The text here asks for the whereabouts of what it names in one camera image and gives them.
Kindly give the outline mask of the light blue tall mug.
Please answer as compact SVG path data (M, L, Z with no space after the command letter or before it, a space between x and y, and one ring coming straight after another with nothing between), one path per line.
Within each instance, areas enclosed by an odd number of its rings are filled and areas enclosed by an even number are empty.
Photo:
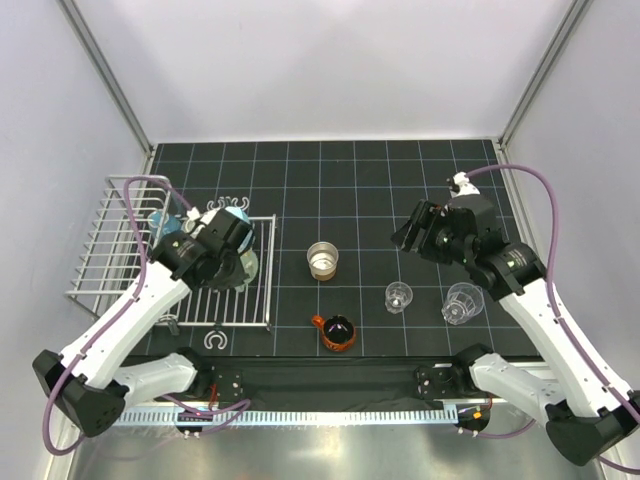
M240 207L227 206L224 211L236 220L229 239L231 244L236 247L237 252L242 255L252 247L255 237L254 228L250 224L248 215Z

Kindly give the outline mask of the mint green cup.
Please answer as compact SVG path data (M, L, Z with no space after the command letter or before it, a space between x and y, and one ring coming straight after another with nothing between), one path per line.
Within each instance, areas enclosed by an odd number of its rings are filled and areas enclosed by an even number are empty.
M241 265L243 267L244 279L243 282L235 287L237 293L243 293L249 284L253 282L258 274L259 260L256 253L249 249L240 256Z

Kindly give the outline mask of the blue ceramic mug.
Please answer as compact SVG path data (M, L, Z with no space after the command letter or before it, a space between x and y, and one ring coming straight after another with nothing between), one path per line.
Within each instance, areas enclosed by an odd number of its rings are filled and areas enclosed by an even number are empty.
M147 223L153 239L161 238L182 228L182 222L175 215L161 210L151 212L147 216Z

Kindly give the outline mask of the orange black ceramic cup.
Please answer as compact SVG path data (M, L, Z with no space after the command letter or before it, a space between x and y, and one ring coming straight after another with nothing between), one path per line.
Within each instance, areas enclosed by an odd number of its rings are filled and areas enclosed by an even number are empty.
M350 349L356 341L356 328L343 315L324 318L314 315L311 323L319 330L323 345L333 352L344 352Z

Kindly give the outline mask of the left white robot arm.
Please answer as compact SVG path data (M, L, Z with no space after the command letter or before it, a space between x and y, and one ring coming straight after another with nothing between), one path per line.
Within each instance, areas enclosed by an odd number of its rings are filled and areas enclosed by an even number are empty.
M32 363L48 397L82 435L108 430L128 408L168 394L208 395L213 372L191 348L124 366L125 358L175 304L204 286L234 289L247 277L241 257L253 227L231 208L189 213L187 227L164 235L120 298L61 352L44 350Z

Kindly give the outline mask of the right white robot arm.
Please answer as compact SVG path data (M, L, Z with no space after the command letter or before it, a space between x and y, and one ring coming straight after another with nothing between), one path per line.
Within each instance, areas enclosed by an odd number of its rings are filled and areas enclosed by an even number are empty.
M639 394L614 374L561 305L537 254L503 238L493 204L462 195L445 206L420 201L391 237L400 250L435 263L461 265L524 330L556 378L549 384L476 344L455 355L452 388L507 400L541 424L556 450L583 466L639 426Z

